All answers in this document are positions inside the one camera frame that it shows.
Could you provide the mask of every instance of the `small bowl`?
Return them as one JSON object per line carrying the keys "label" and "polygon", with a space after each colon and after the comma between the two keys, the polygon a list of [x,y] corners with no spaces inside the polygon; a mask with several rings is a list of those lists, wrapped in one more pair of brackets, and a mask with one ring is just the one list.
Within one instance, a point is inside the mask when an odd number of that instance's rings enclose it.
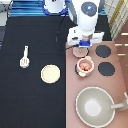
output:
{"label": "small bowl", "polygon": [[[86,64],[88,67],[90,67],[90,69],[88,71],[82,70],[80,68],[80,65],[82,63]],[[94,63],[90,56],[86,56],[84,58],[81,58],[77,62],[76,68],[77,68],[77,73],[79,74],[79,76],[81,76],[81,77],[89,76],[89,75],[91,75],[92,71],[94,70]]]}
{"label": "small bowl", "polygon": [[83,89],[76,98],[76,112],[79,118],[91,127],[105,127],[115,116],[112,97],[103,89],[88,87]]}

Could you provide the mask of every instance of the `small white plate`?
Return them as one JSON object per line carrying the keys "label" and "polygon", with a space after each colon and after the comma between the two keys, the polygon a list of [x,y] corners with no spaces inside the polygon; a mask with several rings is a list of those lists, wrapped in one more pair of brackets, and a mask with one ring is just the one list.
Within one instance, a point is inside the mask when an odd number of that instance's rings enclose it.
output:
{"label": "small white plate", "polygon": [[41,78],[46,83],[55,83],[60,78],[60,70],[56,65],[46,65],[41,70]]}

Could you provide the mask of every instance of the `blue object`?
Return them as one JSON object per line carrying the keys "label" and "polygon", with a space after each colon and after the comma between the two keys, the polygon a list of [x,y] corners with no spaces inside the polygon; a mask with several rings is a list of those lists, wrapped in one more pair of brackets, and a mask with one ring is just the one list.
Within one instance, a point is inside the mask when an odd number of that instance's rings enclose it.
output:
{"label": "blue object", "polygon": [[79,42],[80,47],[90,46],[90,44],[91,44],[90,40],[88,40],[88,41],[80,40],[80,42]]}

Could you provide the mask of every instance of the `white robot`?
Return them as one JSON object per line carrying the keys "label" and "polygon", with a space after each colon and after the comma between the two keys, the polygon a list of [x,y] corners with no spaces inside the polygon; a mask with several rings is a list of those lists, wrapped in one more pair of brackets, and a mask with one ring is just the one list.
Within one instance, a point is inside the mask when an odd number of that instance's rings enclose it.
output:
{"label": "white robot", "polygon": [[103,9],[104,4],[105,0],[72,0],[70,2],[69,17],[77,26],[69,29],[67,43],[68,45],[78,44],[78,48],[73,48],[73,54],[76,57],[85,56],[88,47],[102,42],[104,32],[94,32],[98,12]]}
{"label": "white robot", "polygon": [[65,0],[44,0],[44,13],[47,15],[61,15],[67,11]]}

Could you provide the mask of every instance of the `black coaster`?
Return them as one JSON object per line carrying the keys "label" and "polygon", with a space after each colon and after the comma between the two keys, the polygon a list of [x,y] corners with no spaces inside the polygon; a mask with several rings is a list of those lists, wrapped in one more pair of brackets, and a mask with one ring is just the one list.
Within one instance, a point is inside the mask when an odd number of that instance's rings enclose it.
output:
{"label": "black coaster", "polygon": [[99,45],[96,48],[96,54],[102,58],[106,58],[111,54],[111,49],[106,45]]}
{"label": "black coaster", "polygon": [[100,74],[103,76],[112,76],[115,72],[114,66],[109,62],[102,62],[98,66]]}

